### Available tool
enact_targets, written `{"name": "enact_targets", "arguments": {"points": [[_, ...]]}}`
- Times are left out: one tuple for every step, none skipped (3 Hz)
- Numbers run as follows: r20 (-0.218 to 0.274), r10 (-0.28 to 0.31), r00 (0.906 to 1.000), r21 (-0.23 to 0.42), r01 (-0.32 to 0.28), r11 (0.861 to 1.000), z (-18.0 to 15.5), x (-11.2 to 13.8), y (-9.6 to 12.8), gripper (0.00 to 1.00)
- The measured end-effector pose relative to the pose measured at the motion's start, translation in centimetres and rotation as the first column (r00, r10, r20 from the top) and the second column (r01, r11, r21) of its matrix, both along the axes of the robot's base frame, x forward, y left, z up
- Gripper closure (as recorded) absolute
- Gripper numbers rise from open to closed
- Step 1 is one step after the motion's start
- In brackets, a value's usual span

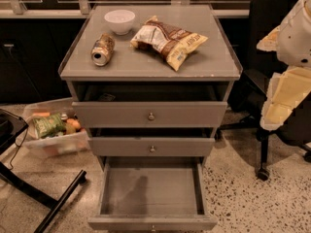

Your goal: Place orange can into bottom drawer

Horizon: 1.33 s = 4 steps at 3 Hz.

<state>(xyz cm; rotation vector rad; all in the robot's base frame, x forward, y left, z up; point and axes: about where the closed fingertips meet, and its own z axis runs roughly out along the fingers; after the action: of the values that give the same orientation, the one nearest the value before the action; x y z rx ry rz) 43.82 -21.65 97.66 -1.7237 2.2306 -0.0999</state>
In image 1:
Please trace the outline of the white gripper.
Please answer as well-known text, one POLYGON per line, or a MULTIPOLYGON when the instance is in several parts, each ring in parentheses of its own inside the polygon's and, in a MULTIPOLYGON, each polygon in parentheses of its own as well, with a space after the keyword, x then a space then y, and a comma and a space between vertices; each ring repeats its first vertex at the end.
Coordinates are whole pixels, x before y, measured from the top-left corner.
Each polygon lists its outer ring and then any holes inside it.
POLYGON ((257 49, 276 51, 290 66, 274 73, 261 109, 260 126, 268 131, 284 124, 293 110, 311 92, 311 0, 298 0, 282 20, 257 43, 257 49))

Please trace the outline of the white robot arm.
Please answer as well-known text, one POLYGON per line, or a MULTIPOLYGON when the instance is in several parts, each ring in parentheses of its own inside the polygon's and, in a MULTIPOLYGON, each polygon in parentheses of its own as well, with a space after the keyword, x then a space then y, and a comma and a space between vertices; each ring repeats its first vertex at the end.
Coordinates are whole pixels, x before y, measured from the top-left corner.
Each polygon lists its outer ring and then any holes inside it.
POLYGON ((288 68, 274 72, 261 109, 260 126, 268 131, 284 124, 311 92, 311 0, 298 0, 281 23, 257 44, 275 51, 288 68))

